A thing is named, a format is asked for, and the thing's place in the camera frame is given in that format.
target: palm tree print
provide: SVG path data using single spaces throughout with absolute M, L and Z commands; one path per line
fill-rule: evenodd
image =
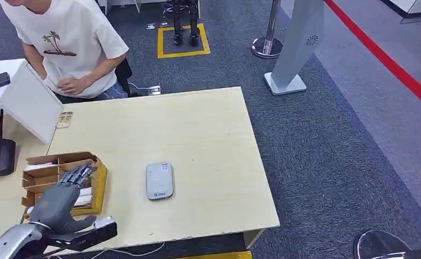
M 46 51 L 44 51 L 45 54 L 63 55 L 63 56 L 71 56 L 71 57 L 77 56 L 77 54 L 75 54 L 73 52 L 62 51 L 58 47 L 58 43 L 57 43 L 56 40 L 61 40 L 61 38 L 60 38 L 59 34 L 57 34 L 54 31 L 50 31 L 50 33 L 48 35 L 43 35 L 42 39 L 45 42 L 50 43 L 53 46 L 53 48 L 55 49 L 55 51 L 46 50 Z

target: yellow tape square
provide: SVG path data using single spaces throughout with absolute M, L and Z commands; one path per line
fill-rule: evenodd
M 203 50 L 200 51 L 190 51 L 190 52 L 179 52 L 179 53 L 170 53 L 164 54 L 163 50 L 163 32 L 164 31 L 173 31 L 174 27 L 164 27 L 158 28 L 158 58 L 179 58 L 179 57 L 189 57 L 197 55 L 206 55 L 210 54 L 211 50 L 209 48 L 209 43 L 207 42 L 206 32 L 204 30 L 204 24 L 200 23 L 197 25 L 199 28 L 199 35 L 202 42 Z M 190 25 L 184 26 L 184 29 L 191 29 Z

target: red line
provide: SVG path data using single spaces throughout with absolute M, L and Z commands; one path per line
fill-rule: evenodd
M 398 78 L 411 92 L 413 92 L 421 100 L 421 84 L 409 75 L 401 66 L 399 66 L 392 58 L 389 57 L 368 35 L 355 24 L 349 16 L 347 16 L 339 6 L 332 0 L 325 0 L 330 9 L 341 19 L 341 21 L 349 28 L 349 30 L 371 51 L 371 53 L 379 59 L 379 61 L 392 74 Z

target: jeans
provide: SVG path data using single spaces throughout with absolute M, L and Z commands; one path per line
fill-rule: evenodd
M 110 100 L 110 99 L 121 99 L 127 98 L 128 94 L 123 91 L 121 85 L 116 82 L 112 85 L 109 89 L 102 92 L 100 95 L 94 98 L 77 98 L 77 97 L 69 97 L 69 96 L 61 96 L 55 93 L 56 97 L 63 103 L 63 104 L 71 104 L 71 103 L 83 103 L 85 101 L 102 101 L 102 100 Z

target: cardboard organizer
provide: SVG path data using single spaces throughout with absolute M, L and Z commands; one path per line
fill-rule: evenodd
M 22 198 L 22 205 L 26 207 L 24 218 L 28 219 L 27 209 L 36 204 L 45 190 L 52 188 L 63 177 L 66 171 L 86 163 L 91 163 L 98 169 L 82 184 L 82 188 L 91 186 L 91 203 L 74 207 L 73 216 L 84 214 L 99 214 L 103 208 L 104 189 L 106 186 L 107 168 L 101 160 L 90 152 L 66 153 L 28 158 L 28 165 L 43 165 L 53 163 L 53 166 L 23 171 L 22 187 L 26 190 L 26 197 Z

